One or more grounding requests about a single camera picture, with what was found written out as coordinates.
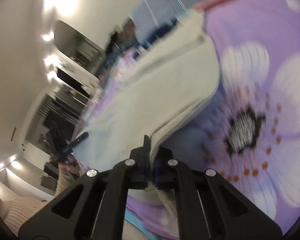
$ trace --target ceiling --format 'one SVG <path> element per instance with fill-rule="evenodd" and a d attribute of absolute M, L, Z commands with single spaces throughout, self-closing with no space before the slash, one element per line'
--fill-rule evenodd
<path fill-rule="evenodd" d="M 0 0 L 0 160 L 20 151 L 34 103 L 49 87 L 36 41 L 40 17 L 38 0 Z"/>

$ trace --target white bedding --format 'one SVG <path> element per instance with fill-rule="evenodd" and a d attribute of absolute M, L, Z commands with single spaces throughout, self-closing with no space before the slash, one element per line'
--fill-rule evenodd
<path fill-rule="evenodd" d="M 191 15 L 132 68 L 122 90 L 81 133 L 88 139 L 75 156 L 90 168 L 111 169 L 151 137 L 157 149 L 210 102 L 219 83 L 212 40 L 202 33 L 202 14 Z"/>

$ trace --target person's hand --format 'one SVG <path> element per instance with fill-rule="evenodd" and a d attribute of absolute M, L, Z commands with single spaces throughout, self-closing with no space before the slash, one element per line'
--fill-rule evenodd
<path fill-rule="evenodd" d="M 66 163 L 58 163 L 59 171 L 62 174 L 68 174 L 67 171 L 70 171 L 73 174 L 78 174 L 80 171 L 80 166 L 77 159 L 73 156 L 69 159 L 71 164 Z"/>

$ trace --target silver bolt head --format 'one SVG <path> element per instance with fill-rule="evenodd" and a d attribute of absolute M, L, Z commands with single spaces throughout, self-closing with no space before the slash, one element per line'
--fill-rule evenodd
<path fill-rule="evenodd" d="M 87 176 L 90 177 L 90 178 L 95 177 L 97 174 L 98 174 L 98 171 L 94 170 L 94 169 L 91 169 L 91 170 L 87 171 Z"/>
<path fill-rule="evenodd" d="M 208 169 L 208 170 L 206 170 L 206 174 L 209 177 L 213 177 L 213 176 L 215 176 L 217 174 L 217 172 L 215 170 L 213 170 L 213 169 Z"/>
<path fill-rule="evenodd" d="M 170 166 L 176 166 L 177 164 L 178 164 L 178 161 L 175 159 L 168 160 L 168 165 L 170 165 Z"/>
<path fill-rule="evenodd" d="M 127 166 L 133 166 L 136 164 L 136 161 L 133 159 L 128 159 L 124 162 Z"/>

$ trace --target bed sheet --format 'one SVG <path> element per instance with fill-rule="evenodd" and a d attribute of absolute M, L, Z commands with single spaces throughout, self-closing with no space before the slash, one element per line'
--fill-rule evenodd
<path fill-rule="evenodd" d="M 95 118 L 103 112 L 103 110 L 111 103 L 115 95 L 119 92 L 125 74 L 136 62 L 133 59 L 135 51 L 135 48 L 131 48 L 125 52 L 123 57 L 117 58 L 116 63 L 111 69 L 111 73 L 104 90 L 101 93 L 97 91 L 89 105 L 83 110 L 74 130 L 72 139 L 75 139 L 84 127 L 93 122 L 93 120 L 95 120 Z"/>
<path fill-rule="evenodd" d="M 222 85 L 163 146 L 214 168 L 286 233 L 300 216 L 300 1 L 237 0 L 206 17 Z"/>

